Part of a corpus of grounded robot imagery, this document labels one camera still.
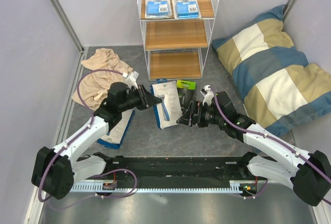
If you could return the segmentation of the Harry's razor box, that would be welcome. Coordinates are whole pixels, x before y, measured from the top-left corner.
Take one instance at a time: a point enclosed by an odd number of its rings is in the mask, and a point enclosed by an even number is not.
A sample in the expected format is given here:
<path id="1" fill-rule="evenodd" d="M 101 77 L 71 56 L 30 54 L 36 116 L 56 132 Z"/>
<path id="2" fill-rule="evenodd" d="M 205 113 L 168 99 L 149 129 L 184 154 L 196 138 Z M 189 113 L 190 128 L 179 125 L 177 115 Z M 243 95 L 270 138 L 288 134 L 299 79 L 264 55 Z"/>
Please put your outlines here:
<path id="1" fill-rule="evenodd" d="M 176 81 L 163 81 L 151 85 L 151 93 L 162 100 L 154 106 L 157 126 L 165 129 L 177 125 L 182 115 Z"/>
<path id="2" fill-rule="evenodd" d="M 119 149 L 129 129 L 135 110 L 127 110 L 122 113 L 122 120 L 107 134 L 97 140 L 97 143 L 105 148 Z"/>

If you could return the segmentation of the blue Gillette razor blister pack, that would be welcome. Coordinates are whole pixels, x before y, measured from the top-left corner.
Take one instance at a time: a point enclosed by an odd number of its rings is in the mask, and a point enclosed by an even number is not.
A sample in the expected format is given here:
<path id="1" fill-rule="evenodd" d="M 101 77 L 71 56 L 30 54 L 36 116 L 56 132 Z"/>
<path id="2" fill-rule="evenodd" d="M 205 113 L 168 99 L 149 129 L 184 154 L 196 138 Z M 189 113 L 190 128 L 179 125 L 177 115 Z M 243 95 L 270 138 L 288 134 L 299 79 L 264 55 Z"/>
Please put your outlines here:
<path id="1" fill-rule="evenodd" d="M 170 0 L 145 0 L 146 19 L 169 19 L 171 16 Z"/>

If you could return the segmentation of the Gillette razor white card pack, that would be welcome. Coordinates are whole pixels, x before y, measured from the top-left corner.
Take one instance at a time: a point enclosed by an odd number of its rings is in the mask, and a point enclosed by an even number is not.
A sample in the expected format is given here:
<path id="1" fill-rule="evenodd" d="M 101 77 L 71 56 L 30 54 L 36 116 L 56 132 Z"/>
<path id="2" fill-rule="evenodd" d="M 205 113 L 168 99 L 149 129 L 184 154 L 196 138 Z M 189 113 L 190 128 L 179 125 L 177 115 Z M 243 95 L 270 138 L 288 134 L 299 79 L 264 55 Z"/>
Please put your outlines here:
<path id="1" fill-rule="evenodd" d="M 174 19 L 200 19 L 201 13 L 197 0 L 172 0 Z"/>

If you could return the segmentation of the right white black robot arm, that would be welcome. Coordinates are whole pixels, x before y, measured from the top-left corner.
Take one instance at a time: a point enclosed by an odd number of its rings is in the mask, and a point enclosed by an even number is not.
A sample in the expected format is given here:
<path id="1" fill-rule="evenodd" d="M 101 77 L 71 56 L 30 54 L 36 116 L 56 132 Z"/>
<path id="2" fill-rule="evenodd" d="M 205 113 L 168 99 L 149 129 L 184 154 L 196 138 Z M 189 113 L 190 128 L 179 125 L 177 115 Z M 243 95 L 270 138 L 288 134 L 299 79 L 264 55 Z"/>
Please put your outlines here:
<path id="1" fill-rule="evenodd" d="M 305 203 L 318 206 L 330 191 L 330 162 L 321 151 L 314 153 L 290 145 L 246 115 L 237 113 L 226 92 L 203 91 L 203 101 L 193 101 L 177 120 L 186 126 L 217 125 L 229 137 L 253 146 L 271 159 L 247 153 L 237 166 L 238 176 L 263 177 L 285 185 Z"/>

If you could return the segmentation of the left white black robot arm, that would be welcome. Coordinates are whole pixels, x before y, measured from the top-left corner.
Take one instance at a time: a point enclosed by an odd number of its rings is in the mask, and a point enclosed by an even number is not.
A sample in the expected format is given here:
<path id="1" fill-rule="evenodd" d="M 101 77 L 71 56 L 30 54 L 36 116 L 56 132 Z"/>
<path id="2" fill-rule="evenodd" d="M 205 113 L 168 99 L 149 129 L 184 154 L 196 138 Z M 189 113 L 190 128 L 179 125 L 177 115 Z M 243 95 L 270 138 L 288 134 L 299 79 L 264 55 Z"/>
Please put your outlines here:
<path id="1" fill-rule="evenodd" d="M 32 173 L 32 184 L 39 191 L 60 200 L 75 183 L 92 176 L 108 179 L 113 175 L 113 166 L 100 156 L 86 159 L 79 157 L 99 138 L 108 134 L 121 120 L 123 113 L 137 108 L 145 110 L 162 103 L 143 85 L 128 87 L 117 82 L 111 85 L 107 97 L 92 113 L 89 121 L 72 136 L 53 148 L 42 147 L 37 155 Z"/>

